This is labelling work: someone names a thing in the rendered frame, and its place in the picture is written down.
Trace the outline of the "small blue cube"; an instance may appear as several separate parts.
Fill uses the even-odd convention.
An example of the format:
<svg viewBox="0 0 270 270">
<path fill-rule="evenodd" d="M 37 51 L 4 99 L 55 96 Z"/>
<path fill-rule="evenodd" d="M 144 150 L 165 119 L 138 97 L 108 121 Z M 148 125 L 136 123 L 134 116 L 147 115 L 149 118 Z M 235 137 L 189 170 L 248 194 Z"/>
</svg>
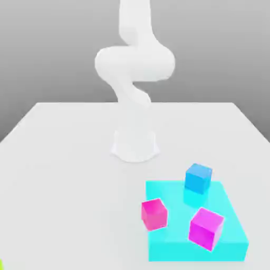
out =
<svg viewBox="0 0 270 270">
<path fill-rule="evenodd" d="M 203 195 L 210 187 L 212 172 L 211 168 L 194 163 L 186 171 L 185 188 Z"/>
</svg>

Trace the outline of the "small pink cube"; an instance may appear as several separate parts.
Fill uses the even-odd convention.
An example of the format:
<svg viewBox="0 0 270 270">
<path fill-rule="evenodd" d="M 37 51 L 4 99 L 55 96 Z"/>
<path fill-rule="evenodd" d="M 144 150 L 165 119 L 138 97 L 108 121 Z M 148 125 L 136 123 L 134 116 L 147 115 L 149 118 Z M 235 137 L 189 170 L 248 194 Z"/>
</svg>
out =
<svg viewBox="0 0 270 270">
<path fill-rule="evenodd" d="M 168 211 L 162 200 L 156 198 L 142 202 L 141 219 L 149 232 L 165 228 L 168 223 Z"/>
</svg>

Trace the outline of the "small magenta cube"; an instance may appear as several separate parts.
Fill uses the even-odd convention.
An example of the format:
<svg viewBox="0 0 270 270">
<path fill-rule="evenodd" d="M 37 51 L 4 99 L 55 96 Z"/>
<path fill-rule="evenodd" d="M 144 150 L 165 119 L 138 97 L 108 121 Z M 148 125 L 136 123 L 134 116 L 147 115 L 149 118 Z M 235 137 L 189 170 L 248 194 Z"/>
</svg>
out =
<svg viewBox="0 0 270 270">
<path fill-rule="evenodd" d="M 224 221 L 220 214 L 200 207 L 190 221 L 188 239 L 212 252 L 222 235 Z"/>
</svg>

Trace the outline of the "large cyan box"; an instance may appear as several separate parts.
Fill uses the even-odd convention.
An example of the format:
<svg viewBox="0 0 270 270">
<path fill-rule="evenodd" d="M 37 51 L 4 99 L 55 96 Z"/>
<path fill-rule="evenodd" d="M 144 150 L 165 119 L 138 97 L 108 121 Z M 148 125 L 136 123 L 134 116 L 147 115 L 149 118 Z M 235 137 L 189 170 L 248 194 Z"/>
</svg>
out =
<svg viewBox="0 0 270 270">
<path fill-rule="evenodd" d="M 149 261 L 244 261 L 249 241 L 221 182 L 211 182 L 201 195 L 186 189 L 182 180 L 147 181 L 146 199 L 157 198 L 168 211 L 168 225 L 148 232 Z M 225 219 L 212 251 L 188 239 L 191 219 L 201 207 Z"/>
</svg>

